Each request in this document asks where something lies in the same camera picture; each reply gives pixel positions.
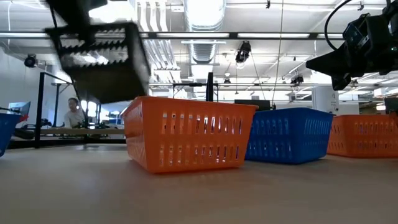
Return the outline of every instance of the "orange basket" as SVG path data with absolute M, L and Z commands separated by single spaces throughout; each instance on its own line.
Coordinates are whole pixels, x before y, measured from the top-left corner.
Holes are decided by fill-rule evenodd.
M 128 154 L 153 173 L 239 167 L 256 108 L 138 97 L 123 116 Z
M 398 127 L 388 115 L 336 116 L 328 154 L 357 157 L 398 157 Z

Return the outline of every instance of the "person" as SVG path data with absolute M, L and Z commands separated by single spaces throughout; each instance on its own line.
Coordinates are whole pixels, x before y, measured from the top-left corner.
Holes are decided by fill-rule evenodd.
M 70 98 L 68 100 L 69 111 L 64 116 L 65 128 L 74 128 L 80 124 L 83 124 L 85 115 L 83 110 L 78 108 L 79 101 L 76 98 Z

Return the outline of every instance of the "blue basket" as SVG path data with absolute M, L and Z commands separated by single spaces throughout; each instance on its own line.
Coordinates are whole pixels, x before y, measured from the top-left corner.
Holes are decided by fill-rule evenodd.
M 246 159 L 301 164 L 326 155 L 333 115 L 309 108 L 254 114 Z
M 0 157 L 4 155 L 21 116 L 0 113 Z

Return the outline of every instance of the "white shirt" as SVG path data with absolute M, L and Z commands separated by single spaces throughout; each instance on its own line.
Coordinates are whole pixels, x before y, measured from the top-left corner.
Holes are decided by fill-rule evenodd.
M 83 123 L 85 120 L 85 115 L 82 110 L 77 110 L 76 112 L 68 111 L 63 117 L 66 128 L 72 128 L 79 123 Z

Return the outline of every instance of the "plastic basket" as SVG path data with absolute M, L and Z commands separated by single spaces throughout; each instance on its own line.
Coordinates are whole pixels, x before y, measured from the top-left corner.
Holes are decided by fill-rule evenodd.
M 4 155 L 21 116 L 0 113 L 0 157 Z
M 301 164 L 326 155 L 333 115 L 308 108 L 259 111 L 246 159 Z
M 239 167 L 256 108 L 138 97 L 123 115 L 128 154 L 154 173 Z
M 398 157 L 398 128 L 388 115 L 342 115 L 333 120 L 328 153 L 357 158 Z

